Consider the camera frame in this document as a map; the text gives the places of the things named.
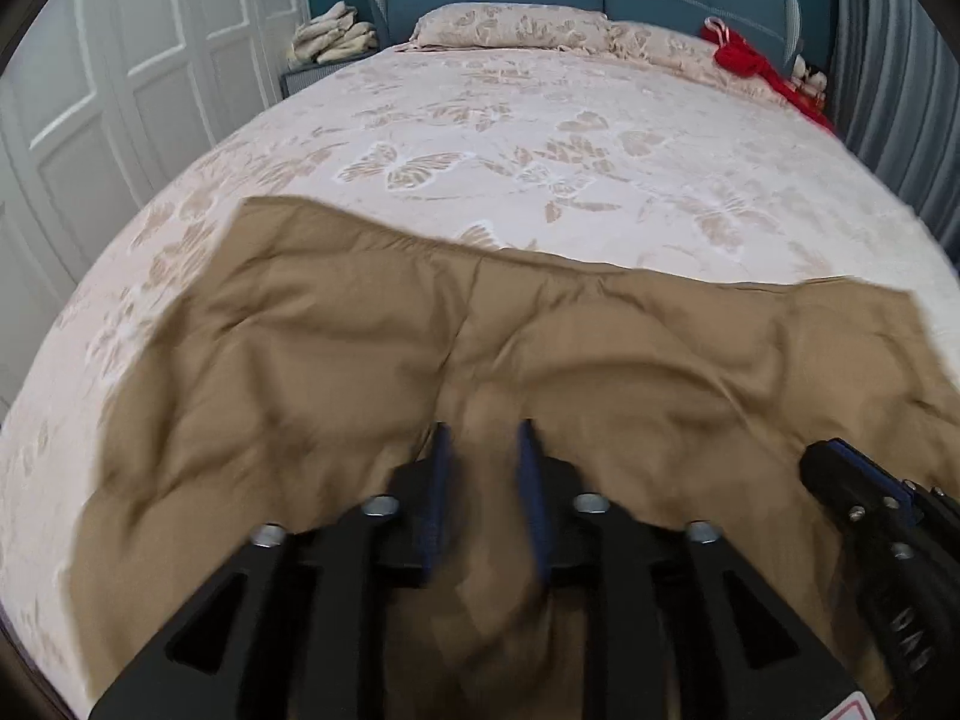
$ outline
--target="butterfly pattern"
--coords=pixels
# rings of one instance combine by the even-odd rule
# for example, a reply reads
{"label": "butterfly pattern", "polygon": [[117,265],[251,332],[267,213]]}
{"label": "butterfly pattern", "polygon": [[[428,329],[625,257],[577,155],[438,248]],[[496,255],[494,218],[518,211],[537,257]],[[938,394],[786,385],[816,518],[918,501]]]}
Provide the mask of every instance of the butterfly pattern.
{"label": "butterfly pattern", "polygon": [[472,154],[442,151],[403,159],[390,143],[375,143],[356,162],[340,170],[334,180],[349,184],[361,178],[384,175],[388,191],[407,191],[429,184],[439,173],[451,170],[469,156]]}

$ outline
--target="folded cloth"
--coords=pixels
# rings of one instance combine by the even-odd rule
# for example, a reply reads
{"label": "folded cloth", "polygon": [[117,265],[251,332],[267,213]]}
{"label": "folded cloth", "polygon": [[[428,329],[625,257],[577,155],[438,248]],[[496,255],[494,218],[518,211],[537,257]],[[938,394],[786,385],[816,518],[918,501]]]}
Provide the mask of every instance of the folded cloth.
{"label": "folded cloth", "polygon": [[296,45],[294,43],[294,56],[301,62],[312,62],[317,55],[326,49],[329,49],[334,43],[344,36],[344,30],[334,28],[330,32],[325,32],[313,40]]}
{"label": "folded cloth", "polygon": [[[290,70],[313,64],[321,52],[336,44],[354,27],[355,18],[356,8],[348,8],[340,18],[315,23],[312,28],[304,30],[300,38],[295,34],[293,45],[287,52],[287,65]],[[317,33],[316,36],[307,40],[306,37],[314,32]]]}
{"label": "folded cloth", "polygon": [[883,698],[840,535],[797,463],[840,436],[957,495],[960,394],[909,295],[470,250],[289,197],[239,209],[107,412],[69,573],[92,694],[253,527],[333,522],[443,420],[456,538],[387,612],[385,714],[579,720],[584,610],[536,581],[522,418],[634,517],[716,522]]}
{"label": "folded cloth", "polygon": [[296,28],[296,32],[299,33],[302,29],[306,29],[310,25],[315,25],[315,23],[332,22],[333,20],[337,20],[347,12],[347,9],[349,9],[349,6],[343,0],[340,0],[337,4],[330,6],[330,9],[326,11],[326,13],[315,16],[304,25]]}
{"label": "folded cloth", "polygon": [[356,18],[356,14],[357,9],[349,7],[344,13],[334,19],[315,19],[310,23],[298,26],[296,32],[294,32],[294,45],[308,43],[314,38],[320,37],[323,33],[330,32],[332,29],[349,28],[349,25],[351,25]]}
{"label": "folded cloth", "polygon": [[344,32],[344,35],[340,38],[340,40],[331,43],[329,47],[334,49],[335,47],[343,45],[344,43],[348,43],[349,41],[352,41],[353,38],[359,37],[360,35],[365,35],[368,32],[373,32],[373,25],[370,22],[357,22],[346,32]]}
{"label": "folded cloth", "polygon": [[325,65],[330,62],[347,59],[351,56],[361,55],[363,52],[375,49],[376,47],[376,33],[364,32],[352,38],[352,40],[341,40],[336,46],[330,47],[330,49],[318,56],[316,62],[318,65]]}

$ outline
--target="folded towel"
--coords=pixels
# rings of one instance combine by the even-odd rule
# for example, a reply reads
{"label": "folded towel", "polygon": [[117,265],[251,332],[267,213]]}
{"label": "folded towel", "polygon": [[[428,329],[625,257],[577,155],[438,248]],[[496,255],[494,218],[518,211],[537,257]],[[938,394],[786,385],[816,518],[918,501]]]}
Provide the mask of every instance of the folded towel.
{"label": "folded towel", "polygon": [[350,41],[327,49],[317,57],[317,64],[325,65],[330,62],[338,62],[343,59],[348,59],[351,56],[358,55],[359,53],[366,52],[367,50],[375,49],[376,47],[376,33],[364,32]]}
{"label": "folded towel", "polygon": [[344,32],[343,37],[331,43],[328,48],[334,49],[335,47],[343,45],[344,43],[348,43],[354,38],[358,38],[360,35],[365,35],[368,32],[373,32],[373,25],[370,22],[357,22],[346,32]]}
{"label": "folded towel", "polygon": [[339,19],[342,15],[344,15],[348,8],[349,6],[343,0],[340,0],[337,4],[330,6],[330,9],[326,11],[326,13],[315,16],[313,19],[309,20],[308,23],[332,22],[333,20]]}
{"label": "folded towel", "polygon": [[321,22],[311,22],[308,25],[301,26],[294,33],[294,46],[303,46],[326,33],[333,32],[335,29],[347,31],[355,18],[356,8],[349,8],[346,13],[337,19],[324,19]]}
{"label": "folded towel", "polygon": [[294,56],[301,62],[311,62],[319,53],[331,47],[344,36],[344,30],[335,28],[308,43],[294,44]]}
{"label": "folded towel", "polygon": [[287,50],[287,66],[299,70],[314,64],[344,59],[376,47],[376,33],[370,22],[357,22],[357,9],[342,1],[325,14],[296,28]]}

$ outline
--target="pillow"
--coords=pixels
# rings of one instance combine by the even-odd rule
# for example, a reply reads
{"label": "pillow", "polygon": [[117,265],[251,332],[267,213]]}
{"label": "pillow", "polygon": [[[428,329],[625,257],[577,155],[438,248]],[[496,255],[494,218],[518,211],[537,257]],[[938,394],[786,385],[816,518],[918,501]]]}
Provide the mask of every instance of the pillow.
{"label": "pillow", "polygon": [[607,17],[567,5],[455,2],[431,10],[414,29],[410,43],[448,49],[608,50]]}
{"label": "pillow", "polygon": [[741,79],[713,61],[717,46],[651,23],[611,22],[610,51],[620,59],[669,71],[695,83],[784,107],[786,100],[758,77]]}

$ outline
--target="warning label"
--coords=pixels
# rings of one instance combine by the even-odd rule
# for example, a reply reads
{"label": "warning label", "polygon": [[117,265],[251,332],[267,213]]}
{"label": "warning label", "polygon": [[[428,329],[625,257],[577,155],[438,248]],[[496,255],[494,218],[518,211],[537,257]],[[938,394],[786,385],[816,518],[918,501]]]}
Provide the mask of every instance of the warning label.
{"label": "warning label", "polygon": [[853,693],[823,720],[877,720],[863,693]]}

